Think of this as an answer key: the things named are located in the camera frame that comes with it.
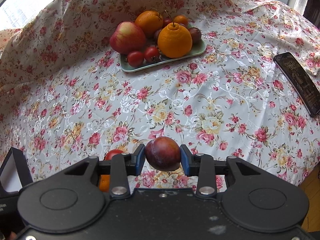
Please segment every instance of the floral pattern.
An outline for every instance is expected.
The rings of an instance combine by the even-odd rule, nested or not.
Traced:
[[[206,50],[125,73],[109,38],[151,7],[188,16]],[[169,136],[193,154],[238,156],[298,185],[320,158],[319,120],[272,58],[289,51],[316,73],[319,40],[279,1],[54,0],[21,30],[0,33],[0,162],[17,147],[39,180],[90,155]],[[197,182],[181,168],[148,163],[129,180],[132,189]],[[224,190],[224,177],[216,181]]]

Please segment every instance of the metal screw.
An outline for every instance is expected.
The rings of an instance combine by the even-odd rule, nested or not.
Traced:
[[[202,194],[202,195],[211,195],[214,193],[214,188],[213,187],[201,187],[199,189],[199,192]]]
[[[115,195],[123,195],[127,192],[127,189],[125,187],[113,187],[111,192]]]

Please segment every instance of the wooden floor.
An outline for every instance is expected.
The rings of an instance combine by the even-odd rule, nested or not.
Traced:
[[[320,179],[318,179],[319,165],[299,186],[310,201],[309,212],[302,228],[308,232],[320,231]]]

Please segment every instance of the black smartphone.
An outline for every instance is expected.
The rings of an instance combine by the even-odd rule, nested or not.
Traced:
[[[290,52],[286,52],[274,56],[273,61],[290,80],[309,114],[312,117],[319,116],[320,92],[296,58]]]

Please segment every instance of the green tray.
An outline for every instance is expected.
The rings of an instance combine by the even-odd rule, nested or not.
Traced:
[[[187,55],[185,55],[183,57],[168,58],[168,57],[166,57],[165,55],[163,55],[160,52],[159,62],[157,62],[157,63],[147,63],[146,61],[144,61],[143,64],[140,67],[131,67],[127,62],[127,56],[124,55],[124,54],[121,54],[120,55],[120,66],[121,66],[121,68],[122,68],[122,70],[124,72],[135,72],[135,71],[138,71],[138,70],[142,70],[142,69],[146,69],[146,68],[149,68],[149,67],[158,66],[158,65],[169,63],[169,62],[176,61],[176,60],[179,60],[179,59],[198,56],[198,55],[204,53],[204,51],[205,51],[205,43],[201,39],[197,44],[194,44],[192,46],[192,48],[191,48],[191,51]]]

